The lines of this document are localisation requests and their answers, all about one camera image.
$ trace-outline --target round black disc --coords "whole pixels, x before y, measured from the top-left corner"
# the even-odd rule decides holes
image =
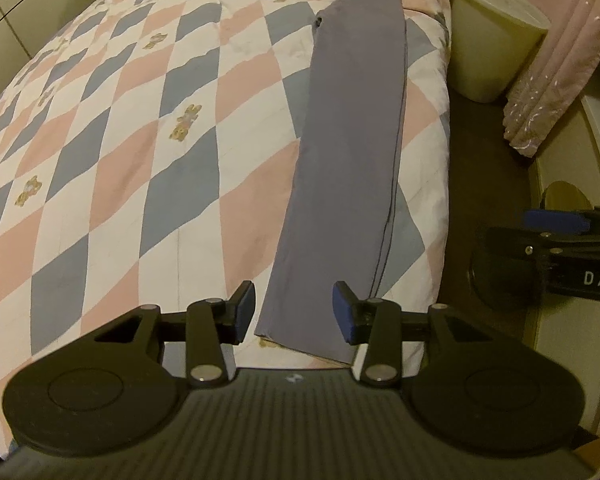
[[[177,399],[173,378],[123,344],[70,346],[9,382],[3,409],[16,441],[50,454],[89,456],[160,427]]]
[[[411,381],[410,401],[424,425],[455,446],[528,456],[568,444],[584,393],[554,362],[488,342],[455,345],[424,368]]]

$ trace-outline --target ribbed black surface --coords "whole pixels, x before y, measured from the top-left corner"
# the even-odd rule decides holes
[[[21,449],[0,468],[0,480],[580,480],[589,475],[566,450],[500,460],[455,449],[424,431],[395,392],[360,386],[348,370],[241,370],[228,386],[190,394],[171,424],[134,447],[90,459]]]

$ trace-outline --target brown floor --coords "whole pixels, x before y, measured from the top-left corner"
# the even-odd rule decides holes
[[[504,102],[483,105],[449,92],[449,234],[438,301],[522,339],[525,312],[491,310],[471,290],[467,270],[480,226],[520,225],[531,204],[530,160],[502,137]]]

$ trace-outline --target gray pants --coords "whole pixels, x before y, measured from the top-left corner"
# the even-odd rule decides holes
[[[345,280],[368,298],[386,263],[406,86],[401,0],[336,0],[314,35],[293,188],[256,334],[350,363],[331,289]]]

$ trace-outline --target white bin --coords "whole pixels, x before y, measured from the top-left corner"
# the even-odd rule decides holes
[[[479,103],[509,85],[551,23],[526,0],[453,0],[448,82]]]

